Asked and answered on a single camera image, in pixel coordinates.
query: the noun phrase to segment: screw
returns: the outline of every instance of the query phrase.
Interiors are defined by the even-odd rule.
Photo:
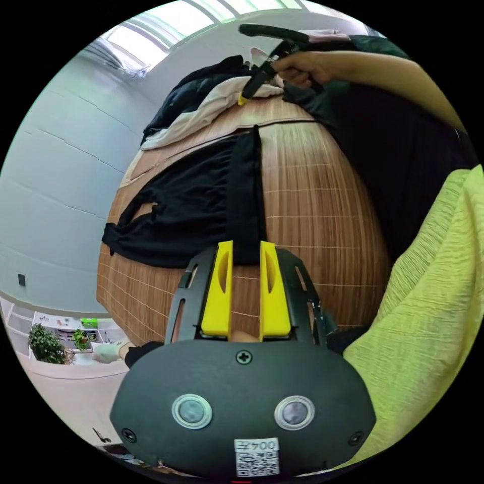
[[[355,445],[358,445],[361,440],[363,439],[363,432],[355,432],[348,440],[348,445],[351,447],[354,447]]]
[[[235,355],[235,359],[241,365],[248,365],[252,361],[252,354],[243,349]]]
[[[130,444],[134,444],[136,442],[136,435],[130,429],[123,429],[123,430],[121,430],[121,437],[124,440],[127,440]]]

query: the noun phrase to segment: black cloth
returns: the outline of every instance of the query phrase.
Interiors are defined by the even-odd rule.
[[[234,77],[251,75],[241,55],[228,57],[213,66],[198,69],[185,76],[168,94],[162,107],[143,131],[143,140],[167,129],[180,114],[196,111],[212,89]]]
[[[343,355],[343,352],[369,329],[369,326],[361,326],[330,334],[328,335],[328,349]],[[148,341],[143,346],[131,347],[125,356],[126,366],[131,368],[144,355],[161,346],[163,346],[163,343],[159,341]]]
[[[135,217],[144,204],[151,213]],[[149,266],[185,268],[225,240],[233,262],[258,264],[266,240],[259,128],[199,148],[153,177],[102,241],[110,253]]]
[[[357,45],[406,57],[381,37]],[[285,101],[328,129],[366,185],[392,263],[415,239],[447,176],[479,163],[465,133],[381,89],[335,81],[318,93],[289,84],[284,91]]]
[[[409,59],[410,57],[390,40],[371,35],[350,35],[350,42],[337,40],[311,44],[309,50],[357,50],[377,54],[393,55]]]

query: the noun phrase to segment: yellow-green blanket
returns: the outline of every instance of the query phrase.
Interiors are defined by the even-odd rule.
[[[411,247],[395,263],[371,329],[344,357],[361,374],[377,423],[343,466],[408,434],[448,390],[484,315],[484,173],[449,175]]]

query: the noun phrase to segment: yellow tip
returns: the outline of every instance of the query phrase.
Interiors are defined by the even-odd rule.
[[[245,99],[242,95],[238,97],[238,105],[243,106],[247,102],[247,99]]]

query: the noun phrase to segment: window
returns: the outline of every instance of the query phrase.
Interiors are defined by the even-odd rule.
[[[146,14],[152,15],[164,24],[168,24],[183,37],[213,25],[213,22],[202,11],[183,0],[176,0],[148,10]]]
[[[217,0],[194,0],[194,2],[210,12],[220,22],[235,18],[235,15]]]
[[[190,36],[264,10],[305,10],[358,20],[308,0],[176,0],[136,15],[102,35],[129,70],[148,72]]]
[[[309,2],[308,0],[301,0],[301,3],[310,11],[314,12],[315,14],[322,14],[322,15],[329,15],[330,17],[336,17],[338,19],[349,20],[350,22],[358,23],[361,26],[365,26],[359,20],[350,17],[342,12],[337,10],[333,10],[329,7],[325,7],[324,5],[319,5],[314,2]]]
[[[157,45],[122,25],[102,36],[112,46],[120,60],[131,69],[155,66],[168,52],[163,52]]]

